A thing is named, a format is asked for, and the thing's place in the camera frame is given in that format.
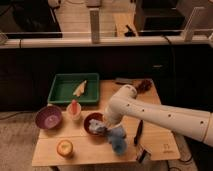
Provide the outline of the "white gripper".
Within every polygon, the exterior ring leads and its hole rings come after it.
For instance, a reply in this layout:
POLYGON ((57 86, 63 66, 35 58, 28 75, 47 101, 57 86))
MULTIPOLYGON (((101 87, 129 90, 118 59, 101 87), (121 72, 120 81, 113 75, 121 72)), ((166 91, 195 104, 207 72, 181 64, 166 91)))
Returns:
POLYGON ((108 128, 118 125, 122 121, 123 116, 106 108, 103 114, 103 121, 108 128))

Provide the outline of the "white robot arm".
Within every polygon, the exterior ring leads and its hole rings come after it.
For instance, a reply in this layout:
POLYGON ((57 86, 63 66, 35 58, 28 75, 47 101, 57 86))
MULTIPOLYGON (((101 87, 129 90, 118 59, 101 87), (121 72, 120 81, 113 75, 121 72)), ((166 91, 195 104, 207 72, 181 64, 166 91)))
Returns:
POLYGON ((108 101, 104 117, 117 125, 124 116, 144 120, 213 147, 213 113, 202 110, 156 105, 136 99, 132 85, 122 86, 108 101))

